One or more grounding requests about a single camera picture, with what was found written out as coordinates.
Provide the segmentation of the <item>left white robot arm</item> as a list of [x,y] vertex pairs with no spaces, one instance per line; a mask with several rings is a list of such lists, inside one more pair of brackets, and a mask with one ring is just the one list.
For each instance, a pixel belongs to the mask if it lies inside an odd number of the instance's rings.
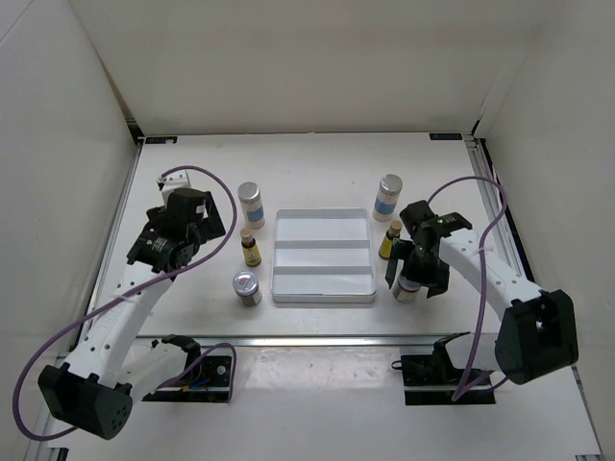
[[176,334],[155,341],[136,362],[125,360],[176,271],[226,231],[211,193],[190,187],[174,189],[146,216],[111,308],[96,316],[59,367],[46,366],[37,379],[54,418],[105,440],[123,429],[135,403],[164,382],[190,384],[202,371],[197,342]]

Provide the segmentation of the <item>white-lid spice jar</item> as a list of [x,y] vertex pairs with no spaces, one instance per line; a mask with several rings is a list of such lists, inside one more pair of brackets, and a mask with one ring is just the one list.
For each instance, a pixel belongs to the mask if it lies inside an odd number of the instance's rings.
[[410,304],[414,302],[421,289],[420,283],[403,275],[398,275],[393,282],[391,292],[398,303]]
[[233,278],[233,289],[246,307],[258,305],[262,299],[258,277],[251,271],[236,273]]

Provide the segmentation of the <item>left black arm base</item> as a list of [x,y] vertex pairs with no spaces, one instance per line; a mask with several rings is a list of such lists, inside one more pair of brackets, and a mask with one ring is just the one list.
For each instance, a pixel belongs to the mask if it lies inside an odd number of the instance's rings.
[[142,400],[151,402],[229,403],[234,395],[237,350],[218,343],[203,350],[195,339],[167,335],[152,345],[179,347],[186,354],[184,372],[169,385],[159,387]]

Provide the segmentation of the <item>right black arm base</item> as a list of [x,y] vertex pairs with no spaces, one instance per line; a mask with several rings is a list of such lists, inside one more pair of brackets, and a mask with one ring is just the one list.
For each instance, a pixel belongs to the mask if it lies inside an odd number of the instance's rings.
[[495,404],[491,381],[486,377],[479,385],[458,400],[452,397],[460,383],[463,370],[454,367],[445,346],[468,332],[439,338],[428,354],[402,353],[391,363],[402,373],[406,406],[489,405]]

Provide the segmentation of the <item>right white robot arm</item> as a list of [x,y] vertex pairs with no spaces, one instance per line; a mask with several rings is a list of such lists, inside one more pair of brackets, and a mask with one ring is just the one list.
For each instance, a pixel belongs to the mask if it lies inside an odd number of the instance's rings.
[[562,290],[548,292],[487,251],[471,223],[457,212],[435,214],[428,203],[406,206],[401,221],[410,235],[393,244],[385,280],[396,295],[449,288],[459,272],[500,320],[497,333],[455,333],[437,340],[419,376],[442,383],[474,381],[501,372],[521,385],[578,361],[574,304]]

